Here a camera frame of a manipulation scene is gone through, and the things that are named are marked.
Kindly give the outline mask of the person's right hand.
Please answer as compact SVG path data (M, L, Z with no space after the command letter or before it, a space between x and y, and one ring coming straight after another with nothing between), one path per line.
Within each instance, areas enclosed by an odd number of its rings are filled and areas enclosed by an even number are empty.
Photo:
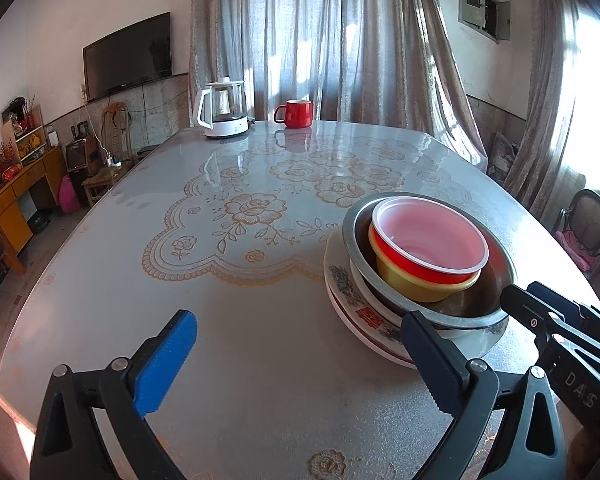
M567 479L584 479L600 458L600 444L584 427L574 435L568 448Z

